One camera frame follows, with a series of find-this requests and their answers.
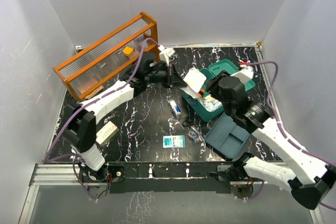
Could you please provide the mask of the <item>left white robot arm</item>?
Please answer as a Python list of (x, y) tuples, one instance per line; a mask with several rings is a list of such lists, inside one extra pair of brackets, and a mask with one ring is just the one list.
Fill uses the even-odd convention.
[(91, 179), (101, 182), (109, 173), (107, 161), (96, 142), (97, 123), (109, 112), (145, 91), (150, 83), (158, 83), (165, 88), (187, 87), (173, 63), (157, 60), (155, 54), (146, 51), (106, 91), (77, 105), (67, 106), (65, 113), (69, 118), (59, 135), (75, 149), (85, 166), (84, 173)]

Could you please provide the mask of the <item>blue-grey divider tray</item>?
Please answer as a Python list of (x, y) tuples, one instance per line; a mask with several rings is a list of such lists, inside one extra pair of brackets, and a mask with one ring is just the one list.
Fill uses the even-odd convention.
[(216, 153), (227, 159), (234, 159), (250, 134), (223, 113), (205, 136), (205, 142)]

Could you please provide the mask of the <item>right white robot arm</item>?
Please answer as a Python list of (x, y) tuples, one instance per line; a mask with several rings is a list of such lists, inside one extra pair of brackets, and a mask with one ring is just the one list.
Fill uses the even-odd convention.
[(244, 153), (221, 176), (264, 180), (291, 193), (303, 207), (314, 210), (335, 184), (335, 166), (313, 157), (278, 128), (273, 111), (248, 97), (238, 74), (222, 71), (206, 83), (206, 92), (221, 102), (226, 115), (249, 134), (264, 142), (285, 163), (278, 166)]

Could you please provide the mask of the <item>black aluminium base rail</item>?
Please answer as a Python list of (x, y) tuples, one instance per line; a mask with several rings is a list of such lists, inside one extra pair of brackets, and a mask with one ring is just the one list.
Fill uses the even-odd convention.
[(231, 185), (244, 185), (248, 178), (290, 191), (289, 180), (297, 175), (284, 162), (252, 158), (234, 168), (233, 162), (112, 162), (101, 179), (71, 164), (36, 165), (31, 186), (103, 187), (112, 194), (133, 191), (217, 191), (229, 193)]

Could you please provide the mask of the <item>teal medicine box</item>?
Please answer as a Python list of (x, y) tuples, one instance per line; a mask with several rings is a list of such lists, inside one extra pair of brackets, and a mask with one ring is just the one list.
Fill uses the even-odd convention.
[(223, 112), (240, 116), (253, 103), (247, 91), (255, 86), (253, 68), (230, 60), (221, 60), (201, 69), (203, 85), (199, 93), (183, 91), (182, 97), (204, 122), (210, 122)]

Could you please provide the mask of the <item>yellow-orange small block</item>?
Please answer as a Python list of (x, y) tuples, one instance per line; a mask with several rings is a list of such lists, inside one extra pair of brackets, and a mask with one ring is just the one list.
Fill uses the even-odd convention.
[(129, 46), (126, 46), (123, 49), (123, 53), (128, 57), (130, 57), (133, 54), (133, 52), (134, 52), (134, 49)]

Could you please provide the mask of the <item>brown medicine bottle orange cap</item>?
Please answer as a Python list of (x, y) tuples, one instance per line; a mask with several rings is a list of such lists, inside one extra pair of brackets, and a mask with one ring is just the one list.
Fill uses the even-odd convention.
[(198, 98), (202, 98), (202, 97), (204, 96), (204, 94), (205, 94), (205, 90), (204, 90), (204, 89), (201, 89), (201, 90), (198, 92), (197, 97), (198, 97)]

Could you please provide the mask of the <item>white blue bandage roll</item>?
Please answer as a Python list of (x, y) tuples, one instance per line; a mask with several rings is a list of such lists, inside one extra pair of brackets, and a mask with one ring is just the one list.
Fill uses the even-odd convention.
[(169, 103), (169, 107), (170, 107), (173, 115), (177, 119), (179, 119), (181, 117), (181, 115), (182, 115), (182, 112), (181, 112), (179, 106), (177, 105), (177, 103), (174, 100), (169, 100), (168, 103)]

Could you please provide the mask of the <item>orange wooden shelf rack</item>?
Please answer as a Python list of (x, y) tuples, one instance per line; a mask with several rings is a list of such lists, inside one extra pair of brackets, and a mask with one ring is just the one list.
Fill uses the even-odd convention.
[[(105, 35), (90, 46), (80, 50), (63, 63), (53, 67), (69, 93), (76, 101), (83, 101), (85, 96), (102, 86), (112, 77), (135, 63), (140, 51), (154, 53), (159, 60), (156, 20), (141, 12), (114, 31)], [(128, 57), (124, 47), (134, 49)]]

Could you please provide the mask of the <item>white gauze packet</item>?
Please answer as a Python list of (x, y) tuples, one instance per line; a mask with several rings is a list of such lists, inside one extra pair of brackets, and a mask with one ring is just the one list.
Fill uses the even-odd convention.
[(183, 81), (187, 84), (187, 87), (181, 88), (181, 90), (192, 98), (197, 98), (198, 92), (206, 81), (206, 76), (193, 67), (189, 69)]

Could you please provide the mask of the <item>black handled scissors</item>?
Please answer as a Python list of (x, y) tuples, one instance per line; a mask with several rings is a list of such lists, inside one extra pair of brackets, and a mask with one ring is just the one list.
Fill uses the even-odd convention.
[(202, 142), (204, 141), (204, 140), (203, 140), (203, 137), (202, 137), (202, 134), (201, 134), (201, 133), (199, 132), (199, 130), (192, 124), (191, 121), (189, 121), (189, 120), (184, 120), (184, 121), (182, 122), (182, 125), (183, 125), (184, 127), (188, 127), (190, 131), (193, 131), (193, 132), (197, 133), (197, 134), (199, 135), (201, 141), (202, 141)]

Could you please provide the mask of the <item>cream medicine carton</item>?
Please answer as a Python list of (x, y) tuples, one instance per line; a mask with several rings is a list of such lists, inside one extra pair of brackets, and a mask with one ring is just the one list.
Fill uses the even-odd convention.
[(111, 121), (105, 124), (96, 134), (96, 142), (104, 146), (110, 139), (118, 133), (119, 129)]

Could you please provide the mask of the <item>teal white sachet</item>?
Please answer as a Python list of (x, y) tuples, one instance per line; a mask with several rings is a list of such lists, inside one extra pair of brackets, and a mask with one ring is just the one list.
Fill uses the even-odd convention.
[(163, 136), (163, 148), (184, 148), (184, 135), (169, 135)]

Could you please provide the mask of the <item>small tape roll bag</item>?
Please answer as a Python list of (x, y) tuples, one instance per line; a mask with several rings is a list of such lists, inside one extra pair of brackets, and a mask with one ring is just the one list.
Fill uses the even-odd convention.
[(197, 133), (193, 132), (193, 131), (189, 131), (189, 133), (188, 133), (188, 138), (189, 138), (190, 140), (194, 141), (195, 143), (201, 141), (199, 135), (198, 135)]

